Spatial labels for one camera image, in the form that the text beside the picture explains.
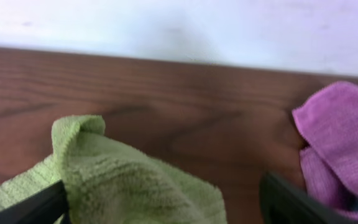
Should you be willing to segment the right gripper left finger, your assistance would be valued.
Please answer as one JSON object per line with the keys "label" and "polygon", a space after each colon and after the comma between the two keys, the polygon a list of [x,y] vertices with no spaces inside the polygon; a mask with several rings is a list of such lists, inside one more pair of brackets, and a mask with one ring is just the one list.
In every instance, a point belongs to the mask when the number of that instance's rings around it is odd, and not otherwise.
{"label": "right gripper left finger", "polygon": [[0,224],[70,224],[62,181],[0,212]]}

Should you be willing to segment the green microfiber cloth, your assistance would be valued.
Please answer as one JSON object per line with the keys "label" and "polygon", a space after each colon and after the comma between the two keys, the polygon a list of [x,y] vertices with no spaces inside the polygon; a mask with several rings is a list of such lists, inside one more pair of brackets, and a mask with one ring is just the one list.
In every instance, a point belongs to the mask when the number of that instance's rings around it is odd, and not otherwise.
{"label": "green microfiber cloth", "polygon": [[100,116],[56,120],[53,153],[0,185],[0,212],[62,182],[73,223],[226,223],[217,187],[104,131]]}

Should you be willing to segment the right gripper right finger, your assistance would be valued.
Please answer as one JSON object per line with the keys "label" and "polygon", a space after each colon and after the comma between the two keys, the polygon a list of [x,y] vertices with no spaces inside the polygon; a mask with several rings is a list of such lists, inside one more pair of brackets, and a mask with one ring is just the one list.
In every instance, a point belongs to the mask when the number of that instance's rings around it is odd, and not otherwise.
{"label": "right gripper right finger", "polygon": [[265,224],[357,224],[270,172],[259,182],[259,204]]}

